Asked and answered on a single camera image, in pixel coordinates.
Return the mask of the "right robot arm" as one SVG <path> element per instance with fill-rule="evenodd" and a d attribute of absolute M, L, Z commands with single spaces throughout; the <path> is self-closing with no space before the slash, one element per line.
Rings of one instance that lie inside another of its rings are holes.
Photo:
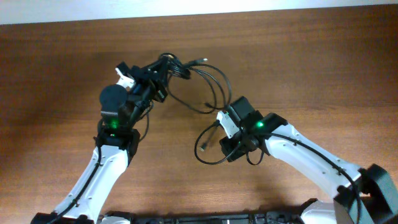
<path fill-rule="evenodd" d="M 263 116 L 245 97 L 218 112 L 226 136 L 221 150 L 229 162 L 256 149 L 311 180 L 331 202 L 308 201 L 301 223 L 397 223 L 397 187 L 377 164 L 367 169 L 333 155 L 303 136 L 286 119 Z"/>

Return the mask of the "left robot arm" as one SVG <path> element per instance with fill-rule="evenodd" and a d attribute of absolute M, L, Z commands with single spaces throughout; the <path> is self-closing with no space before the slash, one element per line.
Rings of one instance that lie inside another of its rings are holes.
<path fill-rule="evenodd" d="M 103 205 L 137 152 L 140 133 L 135 125 L 154 101 L 167 97 L 168 57 L 145 67 L 116 67 L 117 83 L 100 95 L 101 119 L 95 148 L 85 171 L 66 198 L 51 213 L 37 213 L 32 223 L 96 223 Z"/>

